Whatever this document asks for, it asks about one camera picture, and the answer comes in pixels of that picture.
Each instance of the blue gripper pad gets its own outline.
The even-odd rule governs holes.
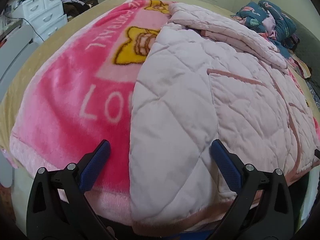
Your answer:
[[[210,147],[210,155],[215,160],[223,178],[227,182],[231,191],[239,194],[242,187],[242,177],[232,160],[228,156],[227,149],[224,149],[218,142],[214,140]]]
[[[110,151],[110,143],[105,141],[84,168],[80,175],[79,183],[79,189],[82,193],[92,189],[93,184],[110,156]]]

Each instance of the metal screw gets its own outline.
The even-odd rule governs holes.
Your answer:
[[[76,167],[76,165],[74,163],[69,163],[68,166],[67,166],[67,169],[72,171],[72,170],[75,169],[75,167]]]
[[[283,172],[281,171],[281,169],[276,169],[276,174],[278,174],[278,175],[282,175],[282,174],[283,174]]]
[[[42,174],[42,173],[44,173],[45,172],[45,168],[44,167],[41,167],[39,170],[38,170],[38,173],[39,174]]]
[[[253,171],[253,170],[254,170],[254,166],[251,165],[251,164],[247,164],[247,165],[245,166],[245,168],[246,168],[248,171]]]

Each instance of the mattress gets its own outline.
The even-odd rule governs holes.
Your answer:
[[[46,40],[25,62],[19,70],[12,83],[10,84],[4,98],[0,104],[0,148],[4,149],[10,157],[9,137],[15,118],[21,105],[24,91],[31,78],[35,75],[42,64],[47,61],[75,32],[87,25],[89,22],[99,17],[103,13],[119,6],[126,0],[105,0],[99,5],[91,8],[83,14],[77,16],[64,27],[59,29],[54,35]],[[232,12],[209,3],[198,0],[171,0],[194,4],[203,8],[229,17]],[[21,167],[21,164],[11,158],[15,167]]]

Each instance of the pink stripe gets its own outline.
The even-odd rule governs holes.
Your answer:
[[[260,85],[260,86],[263,86],[265,87],[265,84],[257,81],[257,80],[254,80],[254,79],[249,79],[249,78],[245,78],[245,77],[242,77],[242,76],[238,76],[236,74],[233,74],[233,73],[230,73],[230,72],[226,72],[226,71],[222,71],[222,70],[217,70],[217,69],[207,69],[207,74],[209,75],[210,73],[214,73],[214,74],[219,74],[219,75],[222,75],[222,76],[227,76],[227,77],[231,77],[231,78],[234,78],[234,79],[237,79],[237,80],[240,80],[244,83],[249,83],[249,84],[252,84],[252,85]]]
[[[298,167],[299,167],[299,164],[300,164],[300,159],[301,159],[301,145],[300,145],[300,140],[299,140],[299,136],[298,136],[298,133],[297,133],[297,130],[296,130],[296,127],[294,126],[294,123],[293,123],[293,119],[292,119],[292,116],[291,116],[291,113],[290,113],[290,110],[289,110],[289,107],[288,107],[288,104],[287,102],[285,101],[284,99],[284,96],[278,86],[278,84],[276,83],[276,81],[274,80],[274,78],[272,77],[272,75],[269,73],[269,71],[267,70],[267,68],[264,66],[264,62],[262,62],[261,60],[259,60],[259,63],[260,65],[267,71],[267,73],[269,74],[269,76],[271,77],[275,87],[276,87],[276,90],[278,91],[278,93],[281,95],[282,99],[284,100],[285,102],[285,105],[287,107],[287,111],[288,111],[288,117],[289,117],[289,125],[290,125],[290,128],[293,132],[293,135],[294,137],[296,138],[296,141],[297,141],[297,151],[298,151],[298,154],[297,154],[297,160],[294,164],[294,167],[292,168],[292,170],[286,174],[285,178],[286,178],[286,181],[289,182],[292,180],[292,178],[296,175],[297,173],[297,170],[298,170]]]
[[[293,103],[289,103],[289,106],[295,107],[297,108],[301,113],[306,114],[302,109],[300,109],[299,107],[297,107],[295,104]]]

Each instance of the pink blanket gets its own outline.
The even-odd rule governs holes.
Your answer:
[[[107,139],[110,158],[86,197],[97,214],[128,225],[132,93],[168,4],[127,1],[75,33],[31,80],[10,138],[32,176],[77,163]]]

